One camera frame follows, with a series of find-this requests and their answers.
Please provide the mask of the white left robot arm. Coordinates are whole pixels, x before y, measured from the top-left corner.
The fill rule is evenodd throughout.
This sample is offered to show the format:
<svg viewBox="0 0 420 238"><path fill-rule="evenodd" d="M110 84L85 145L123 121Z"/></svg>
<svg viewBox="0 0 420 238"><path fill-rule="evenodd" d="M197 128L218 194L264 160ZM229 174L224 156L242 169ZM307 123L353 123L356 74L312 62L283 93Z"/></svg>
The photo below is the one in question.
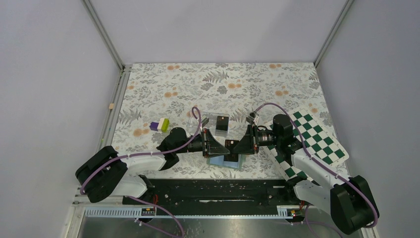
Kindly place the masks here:
<svg viewBox="0 0 420 238"><path fill-rule="evenodd" d="M205 158L229 155L207 128L188 137L185 129L176 127L152 152L119 156L112 146L105 146L77 169L80 193L91 203L111 195L132 196L147 204L154 191L143 171L165 171L179 162L178 154L201 152Z"/></svg>

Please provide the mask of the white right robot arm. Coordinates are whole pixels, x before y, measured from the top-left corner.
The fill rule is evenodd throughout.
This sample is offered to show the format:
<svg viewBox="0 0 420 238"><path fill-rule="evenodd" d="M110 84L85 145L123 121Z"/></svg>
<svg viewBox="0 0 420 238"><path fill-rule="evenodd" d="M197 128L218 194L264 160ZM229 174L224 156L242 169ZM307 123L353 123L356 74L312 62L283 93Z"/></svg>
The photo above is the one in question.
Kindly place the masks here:
<svg viewBox="0 0 420 238"><path fill-rule="evenodd" d="M273 117L272 129L260 130L255 123L247 127L243 138L233 148L235 154L256 154L263 146L274 146L289 165L307 175L284 190L290 204L306 201L329 214L336 227L350 235L378 222L379 211L368 182L362 176L350 177L309 152L301 133L288 115Z"/></svg>

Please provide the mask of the green card holder wallet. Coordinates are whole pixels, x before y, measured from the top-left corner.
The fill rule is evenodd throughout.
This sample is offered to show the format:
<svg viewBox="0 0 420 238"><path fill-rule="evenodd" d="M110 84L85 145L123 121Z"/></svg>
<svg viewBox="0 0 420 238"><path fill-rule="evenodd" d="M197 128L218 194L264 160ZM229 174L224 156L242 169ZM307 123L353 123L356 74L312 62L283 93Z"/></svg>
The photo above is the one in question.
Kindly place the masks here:
<svg viewBox="0 0 420 238"><path fill-rule="evenodd" d="M207 159L207 164L212 166L230 168L239 170L242 167L243 162L245 162L246 156L245 155L224 155L224 156L217 156L211 157Z"/></svg>

